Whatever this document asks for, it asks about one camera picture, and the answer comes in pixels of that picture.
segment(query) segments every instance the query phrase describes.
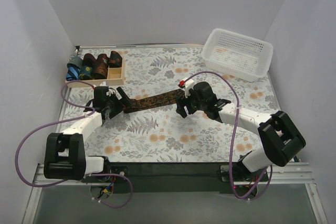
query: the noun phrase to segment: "wooden tray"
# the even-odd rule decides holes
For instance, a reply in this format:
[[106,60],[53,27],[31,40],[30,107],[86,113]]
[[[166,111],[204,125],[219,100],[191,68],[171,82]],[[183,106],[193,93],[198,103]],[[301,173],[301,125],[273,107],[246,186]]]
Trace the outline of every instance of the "wooden tray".
[[[102,82],[106,82],[107,86],[119,86],[124,85],[125,82],[125,66],[126,62],[125,59],[122,59],[122,67],[121,68],[109,68],[107,73],[107,79],[100,79],[100,80],[87,80],[85,82],[88,82],[90,84],[99,86]],[[84,83],[80,82],[73,82],[68,84],[68,87],[70,88],[87,88],[88,86]]]

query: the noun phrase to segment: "white plastic basket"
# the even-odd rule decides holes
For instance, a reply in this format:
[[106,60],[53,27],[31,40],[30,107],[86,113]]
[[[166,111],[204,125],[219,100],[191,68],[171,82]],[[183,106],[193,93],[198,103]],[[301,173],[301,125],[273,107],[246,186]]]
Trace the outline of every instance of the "white plastic basket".
[[209,68],[246,81],[255,81],[267,74],[273,46],[259,39],[217,28],[210,34],[201,56]]

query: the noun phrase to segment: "cable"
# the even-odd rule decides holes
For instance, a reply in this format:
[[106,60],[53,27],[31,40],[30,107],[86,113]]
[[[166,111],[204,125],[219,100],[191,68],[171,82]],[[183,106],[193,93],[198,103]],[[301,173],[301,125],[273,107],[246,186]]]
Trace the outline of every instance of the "cable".
[[96,197],[93,197],[94,200],[98,201],[99,203],[103,203],[104,205],[106,205],[106,206],[108,206],[108,207],[112,207],[112,208],[122,208],[122,207],[126,206],[128,202],[130,202],[130,200],[131,200],[131,198],[132,198],[132,196],[133,196],[133,185],[132,185],[132,182],[131,182],[127,177],[122,176],[122,175],[120,175],[120,174],[114,174],[114,173],[107,173],[107,174],[106,174],[106,173],[105,173],[105,174],[91,174],[91,175],[89,175],[89,176],[93,176],[93,177],[104,177],[104,176],[111,176],[111,177],[112,177],[112,176],[115,176],[115,177],[120,177],[120,178],[125,179],[125,180],[127,181],[127,183],[130,185],[130,196],[128,197],[128,199],[127,199],[123,204],[121,204],[121,205],[119,205],[119,206],[112,205],[112,204],[107,203],[107,202],[105,202],[105,201],[102,201],[102,200],[100,200],[100,199],[98,199],[98,198],[96,198]]
[[92,85],[92,84],[90,84],[90,83],[88,83],[88,82],[85,82],[85,81],[69,81],[69,82],[67,82],[66,84],[64,84],[63,87],[61,88],[61,97],[62,97],[62,99],[63,99],[66,103],[68,103],[68,104],[70,104],[70,105],[72,105],[72,106],[76,106],[76,107],[84,108],[84,109],[91,109],[92,111],[91,111],[89,114],[87,114],[87,115],[82,115],[82,116],[79,116],[79,117],[77,117],[77,118],[66,119],[66,120],[57,121],[57,122],[53,122],[53,123],[48,123],[48,124],[42,125],[42,126],[36,128],[36,129],[34,129],[33,131],[29,132],[29,133],[22,139],[22,141],[20,142],[19,146],[17,147],[17,149],[16,149],[16,153],[15,153],[15,169],[16,169],[16,172],[17,172],[17,175],[19,176],[19,178],[20,178],[26,185],[28,185],[28,186],[32,186],[32,187],[49,187],[49,186],[58,185],[58,184],[60,184],[60,183],[63,183],[64,181],[66,181],[66,179],[64,179],[64,180],[60,180],[60,181],[57,181],[57,182],[54,182],[54,183],[50,183],[50,184],[46,184],[46,185],[36,185],[36,184],[34,184],[34,183],[31,183],[31,182],[27,181],[27,180],[23,177],[23,175],[22,175],[22,173],[21,173],[21,171],[20,171],[20,168],[19,168],[19,161],[18,161],[18,160],[19,160],[20,150],[21,150],[23,144],[24,144],[24,143],[26,142],[26,140],[27,140],[31,135],[33,135],[35,132],[37,132],[37,131],[39,131],[39,130],[41,130],[41,129],[43,129],[43,128],[49,127],[49,126],[53,126],[53,125],[56,125],[56,124],[59,124],[59,123],[67,123],[67,122],[75,121],[75,120],[78,120],[78,119],[83,119],[83,118],[85,118],[85,117],[87,117],[87,116],[91,116],[92,114],[94,114],[95,109],[94,109],[93,107],[77,105],[77,104],[74,104],[74,103],[68,101],[68,100],[65,98],[65,96],[64,96],[64,94],[63,94],[63,91],[64,91],[65,87],[68,86],[68,84],[73,83],[73,82],[81,82],[81,83],[84,83],[84,84],[87,84],[87,85],[91,86],[93,89],[95,88],[94,85]]
[[[211,73],[211,74],[214,74],[214,75],[220,77],[223,81],[226,82],[226,84],[230,87],[230,89],[232,90],[233,94],[236,97],[236,100],[237,100],[237,112],[236,112],[235,124],[234,124],[234,127],[233,127],[232,138],[231,138],[231,145],[230,145],[229,177],[230,177],[231,188],[232,188],[232,191],[233,191],[234,195],[236,196],[236,198],[238,198],[238,199],[246,199],[251,194],[251,192],[257,187],[258,183],[260,182],[260,180],[262,179],[262,177],[266,173],[266,170],[267,170],[268,167],[265,167],[262,170],[261,176],[257,179],[257,181],[254,183],[254,185],[251,187],[251,189],[246,194],[244,194],[243,196],[238,195],[238,193],[235,190],[235,184],[234,184],[233,175],[232,175],[232,158],[233,158],[233,148],[234,148],[236,131],[237,131],[237,127],[238,127],[238,119],[239,119],[239,105],[240,105],[239,104],[239,97],[238,97],[235,89],[232,87],[232,85],[227,80],[225,80],[220,74],[212,72],[212,71],[201,71],[201,72],[195,73],[192,76],[190,76],[189,78],[187,78],[186,80],[184,80],[184,82],[189,81],[191,78],[193,78],[195,76],[198,76],[201,73]],[[271,166],[271,171],[270,171],[269,179],[268,179],[268,182],[267,182],[267,185],[266,185],[265,189],[258,196],[254,197],[254,198],[252,198],[250,200],[257,199],[257,198],[259,198],[260,196],[262,196],[265,193],[265,191],[267,190],[267,188],[269,186],[269,183],[271,181],[272,174],[273,174],[273,168]]]

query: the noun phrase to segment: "gray wall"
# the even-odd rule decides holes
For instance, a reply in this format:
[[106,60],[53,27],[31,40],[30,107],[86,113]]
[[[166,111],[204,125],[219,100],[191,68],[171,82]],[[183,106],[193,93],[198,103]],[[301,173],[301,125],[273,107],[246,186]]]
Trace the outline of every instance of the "gray wall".
[[[19,180],[14,154],[21,139],[59,115],[59,89],[74,48],[48,0],[0,0],[0,223],[21,223],[31,188]],[[45,129],[20,156],[32,181],[45,149]]]
[[50,0],[75,45],[204,44],[214,28],[263,39],[284,0]]
[[336,222],[336,1],[285,0],[266,40],[270,75],[283,110],[307,141],[300,153],[317,177],[329,223]]

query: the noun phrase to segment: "floral pattern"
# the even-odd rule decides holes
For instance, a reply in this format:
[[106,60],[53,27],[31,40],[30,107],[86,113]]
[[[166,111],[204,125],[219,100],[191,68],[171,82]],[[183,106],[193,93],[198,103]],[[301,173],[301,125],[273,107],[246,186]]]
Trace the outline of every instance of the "floral pattern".
[[[110,54],[111,49],[84,49]],[[130,98],[145,98],[177,89],[179,81],[194,73],[210,70],[200,57],[201,47],[119,49],[126,63],[125,85]],[[237,91],[243,107],[274,113],[277,101],[268,77],[251,83],[223,74]],[[230,88],[219,78],[202,74],[196,82],[207,81],[217,97],[236,102]],[[93,98],[91,88],[73,88],[69,100],[85,105]],[[98,128],[85,142],[87,155],[108,156],[112,162],[226,162],[233,126],[210,120],[198,111],[185,119],[167,105],[130,114],[120,113]],[[63,119],[82,114],[82,109],[66,105]],[[64,123],[61,130],[72,123]],[[233,160],[260,148],[260,138],[243,129],[237,130]]]

